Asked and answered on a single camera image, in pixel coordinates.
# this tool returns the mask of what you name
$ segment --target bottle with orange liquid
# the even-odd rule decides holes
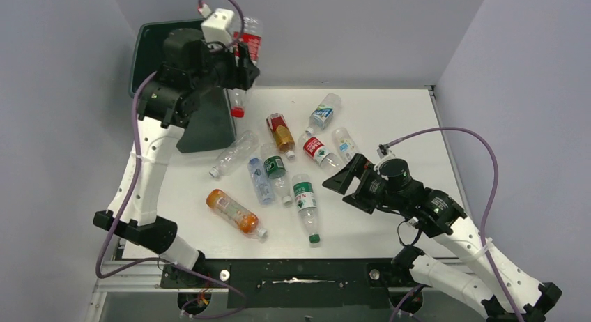
[[[285,124],[285,118],[283,114],[274,113],[267,117],[267,126],[273,134],[273,139],[275,140],[275,144],[279,149],[280,153],[284,153],[287,156],[288,160],[293,160],[296,158],[296,143],[291,136],[291,132],[287,128],[287,124]]]
[[[256,235],[259,238],[267,236],[259,218],[250,210],[234,201],[224,191],[215,189],[207,196],[207,206],[228,220],[231,224],[247,235]]]

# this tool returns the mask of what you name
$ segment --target bottle with green label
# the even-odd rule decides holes
[[[293,177],[293,193],[298,206],[298,214],[308,232],[310,243],[319,243],[318,207],[316,206],[314,189],[307,174],[297,174]]]
[[[265,161],[265,172],[271,180],[275,194],[279,196],[285,206],[290,206],[293,199],[291,198],[289,177],[276,145],[274,143],[263,144],[261,158]]]

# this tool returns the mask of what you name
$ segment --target green label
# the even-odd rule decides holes
[[[271,176],[279,170],[285,171],[285,165],[283,165],[283,160],[280,156],[269,157],[265,160],[265,171],[267,171],[267,176]]]
[[[314,197],[314,190],[312,184],[308,182],[297,183],[293,186],[293,193],[295,194],[295,203],[298,205],[298,210],[309,207],[316,207],[316,198]]]

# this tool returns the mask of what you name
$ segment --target bottle with red label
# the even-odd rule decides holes
[[[232,24],[233,37],[240,33],[240,19]],[[259,61],[259,51],[261,48],[261,37],[263,36],[263,23],[254,17],[244,17],[244,34],[240,38],[241,42],[248,45],[250,59],[256,65]],[[244,107],[252,96],[252,90],[244,91],[240,89],[228,90],[228,96],[232,105],[232,116],[235,118],[244,117]]]
[[[343,168],[343,162],[330,151],[317,137],[308,132],[298,140],[298,145],[313,159],[324,172],[333,176]]]
[[[296,153],[293,149],[296,148],[296,143],[291,136],[291,132],[285,124],[283,114],[273,113],[267,117],[267,126],[273,135],[275,144],[280,153],[284,153],[288,160],[296,158]]]

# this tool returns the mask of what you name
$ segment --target green bottle cap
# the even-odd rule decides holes
[[[318,243],[320,242],[320,235],[315,233],[314,235],[310,235],[310,243]]]

